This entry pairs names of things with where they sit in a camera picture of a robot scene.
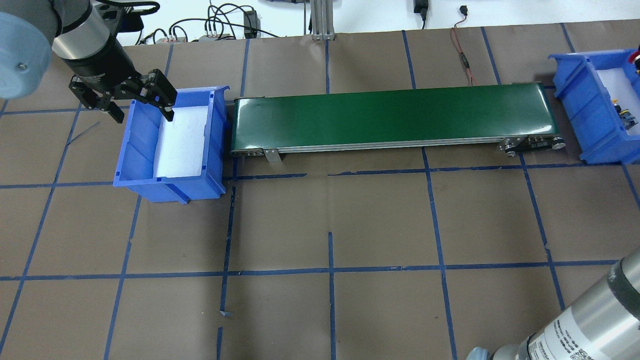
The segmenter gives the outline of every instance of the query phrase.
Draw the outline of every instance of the light blue joint cap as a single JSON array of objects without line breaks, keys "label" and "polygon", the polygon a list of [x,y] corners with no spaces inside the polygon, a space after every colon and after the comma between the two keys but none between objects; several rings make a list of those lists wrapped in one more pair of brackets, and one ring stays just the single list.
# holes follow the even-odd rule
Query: light blue joint cap
[{"label": "light blue joint cap", "polygon": [[0,12],[0,97],[33,93],[51,62],[51,44],[34,25]]}]

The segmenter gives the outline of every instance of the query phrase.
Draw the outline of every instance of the red wire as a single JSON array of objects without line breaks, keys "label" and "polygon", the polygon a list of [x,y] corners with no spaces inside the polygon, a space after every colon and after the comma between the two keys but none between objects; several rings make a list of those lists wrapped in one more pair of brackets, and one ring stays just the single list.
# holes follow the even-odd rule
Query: red wire
[{"label": "red wire", "polygon": [[[458,28],[458,24],[461,24],[463,22],[467,21],[467,16],[465,15],[465,18],[458,21],[457,23],[455,23],[453,25],[453,28],[451,28],[451,32],[453,33],[454,38],[456,39],[456,44],[458,46],[458,52],[461,54],[462,53],[462,45],[460,45],[460,40],[458,40],[458,32],[456,31],[456,29]],[[477,82],[476,78],[474,77],[474,73],[471,72],[471,69],[467,69],[467,72],[469,73],[469,85],[474,86],[474,81],[476,82],[476,85],[479,85],[479,83]]]}]

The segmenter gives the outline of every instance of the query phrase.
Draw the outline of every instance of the metal post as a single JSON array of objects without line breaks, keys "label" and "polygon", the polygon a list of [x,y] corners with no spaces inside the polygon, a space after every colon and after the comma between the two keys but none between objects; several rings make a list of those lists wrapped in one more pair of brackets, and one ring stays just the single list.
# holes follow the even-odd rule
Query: metal post
[{"label": "metal post", "polygon": [[314,40],[333,40],[333,0],[311,0],[312,37]]},{"label": "metal post", "polygon": [[[544,329],[493,360],[640,359],[640,249],[611,270]],[[467,359],[488,358],[480,348]]]}]

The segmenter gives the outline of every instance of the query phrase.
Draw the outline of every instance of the white label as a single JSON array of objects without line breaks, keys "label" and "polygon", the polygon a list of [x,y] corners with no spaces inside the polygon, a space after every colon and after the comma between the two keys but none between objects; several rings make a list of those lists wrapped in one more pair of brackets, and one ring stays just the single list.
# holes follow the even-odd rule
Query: white label
[{"label": "white label", "polygon": [[529,344],[529,355],[532,360],[611,360],[582,333],[571,307]]}]

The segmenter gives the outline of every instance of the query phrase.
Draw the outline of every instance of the black rubber ring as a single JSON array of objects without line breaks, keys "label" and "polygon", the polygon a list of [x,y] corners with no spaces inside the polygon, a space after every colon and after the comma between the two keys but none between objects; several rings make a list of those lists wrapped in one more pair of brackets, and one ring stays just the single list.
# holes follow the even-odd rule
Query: black rubber ring
[{"label": "black rubber ring", "polygon": [[617,262],[607,276],[607,284],[618,299],[618,302],[631,314],[634,318],[640,320],[640,293],[631,285],[631,282],[622,272],[622,259]]},{"label": "black rubber ring", "polygon": [[72,31],[76,29],[78,26],[82,25],[87,19],[89,19],[89,16],[91,16],[92,11],[93,11],[93,6],[91,6],[91,1],[89,1],[89,7],[87,7],[87,9],[84,11],[82,16],[80,16],[78,19],[76,19],[76,21],[72,22],[71,24],[63,27],[62,33],[63,34],[68,33],[69,31]]}]

